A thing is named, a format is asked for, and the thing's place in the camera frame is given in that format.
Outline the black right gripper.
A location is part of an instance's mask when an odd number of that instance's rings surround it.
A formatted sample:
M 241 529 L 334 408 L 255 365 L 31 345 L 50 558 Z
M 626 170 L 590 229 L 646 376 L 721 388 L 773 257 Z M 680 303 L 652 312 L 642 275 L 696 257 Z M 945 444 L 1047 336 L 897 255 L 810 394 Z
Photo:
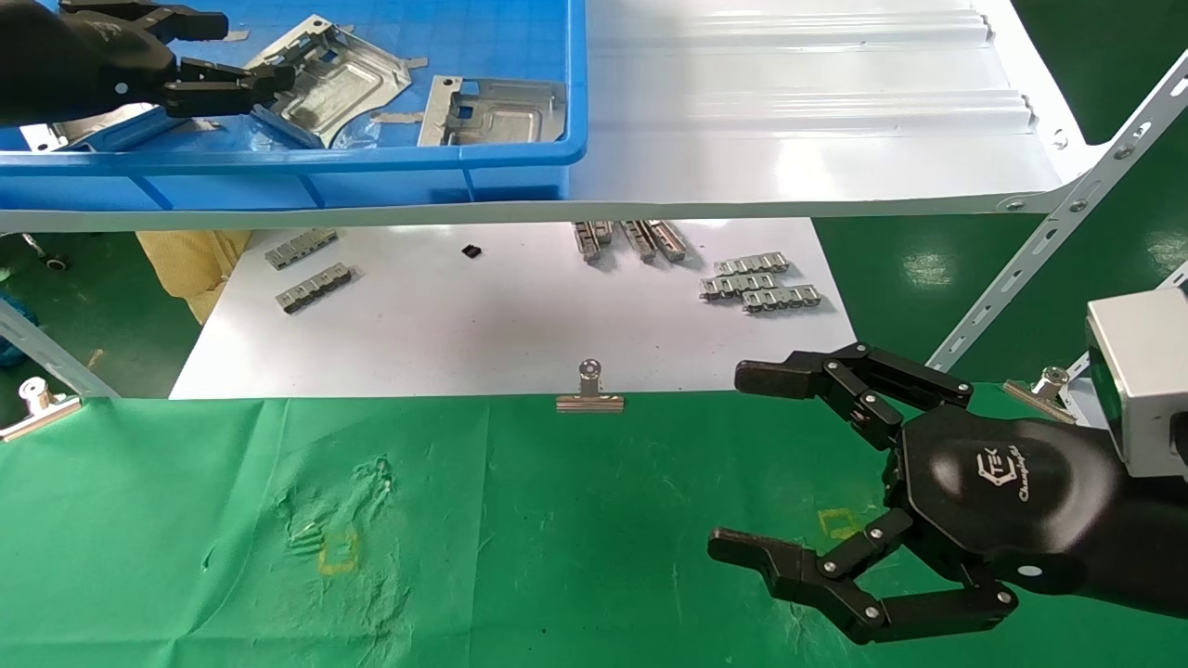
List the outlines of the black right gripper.
M 997 580 L 1043 595 L 1125 595 L 1117 509 L 1126 470 L 1106 431 L 978 416 L 960 409 L 972 384 L 864 342 L 740 361 L 735 389 L 823 401 L 878 450 L 901 436 L 911 516 L 895 508 L 824 555 L 727 528 L 707 543 L 710 559 L 754 571 L 770 597 L 819 611 L 853 643 L 992 630 L 1018 606 Z M 892 401 L 929 412 L 905 423 Z M 861 590 L 858 579 L 905 543 L 962 586 L 885 599 Z

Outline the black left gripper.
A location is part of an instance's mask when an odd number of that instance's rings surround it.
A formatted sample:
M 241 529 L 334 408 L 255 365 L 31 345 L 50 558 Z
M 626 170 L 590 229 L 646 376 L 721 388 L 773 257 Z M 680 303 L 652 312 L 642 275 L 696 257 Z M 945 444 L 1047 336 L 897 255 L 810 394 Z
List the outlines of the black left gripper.
M 183 58 L 172 40 L 222 40 L 225 13 L 157 1 L 61 1 L 65 29 L 56 77 L 59 120 L 94 116 L 124 103 L 162 102 L 173 118 L 229 116 L 266 107 L 292 89 L 293 65 L 249 69 Z

